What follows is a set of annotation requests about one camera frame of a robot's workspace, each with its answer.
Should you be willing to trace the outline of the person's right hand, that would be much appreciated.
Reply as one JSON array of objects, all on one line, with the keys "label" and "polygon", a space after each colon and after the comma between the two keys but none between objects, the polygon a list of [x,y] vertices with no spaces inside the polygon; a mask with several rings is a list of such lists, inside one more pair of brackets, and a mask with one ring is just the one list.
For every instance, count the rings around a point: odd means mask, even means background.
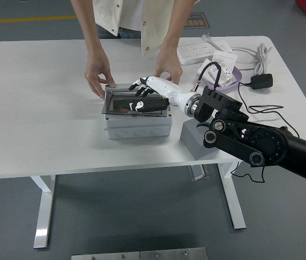
[{"label": "person's right hand", "polygon": [[101,84],[116,88],[116,83],[111,75],[109,60],[105,54],[88,55],[84,77],[91,91],[102,100],[105,100],[105,91]]}]

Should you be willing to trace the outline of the person's left hand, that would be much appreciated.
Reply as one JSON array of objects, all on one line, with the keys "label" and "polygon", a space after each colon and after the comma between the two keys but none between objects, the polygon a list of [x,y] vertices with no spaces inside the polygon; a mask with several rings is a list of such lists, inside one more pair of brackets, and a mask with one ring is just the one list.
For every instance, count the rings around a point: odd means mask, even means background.
[{"label": "person's left hand", "polygon": [[168,73],[168,80],[172,81],[174,84],[178,85],[183,74],[179,59],[177,57],[177,52],[163,52],[160,51],[156,60],[155,66],[155,77],[160,77],[163,73]]}]

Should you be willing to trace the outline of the white and black robot right hand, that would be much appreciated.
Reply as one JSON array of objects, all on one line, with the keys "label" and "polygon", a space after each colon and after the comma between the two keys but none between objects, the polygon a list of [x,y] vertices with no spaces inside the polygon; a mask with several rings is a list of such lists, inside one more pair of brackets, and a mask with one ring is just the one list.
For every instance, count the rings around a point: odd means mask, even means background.
[{"label": "white and black robot right hand", "polygon": [[173,106],[179,106],[182,112],[187,116],[193,117],[192,106],[200,99],[200,94],[182,89],[179,85],[172,81],[162,79],[160,77],[149,76],[138,79],[134,82],[129,90],[138,88],[136,96],[147,96],[156,92],[160,96],[167,98]]}]

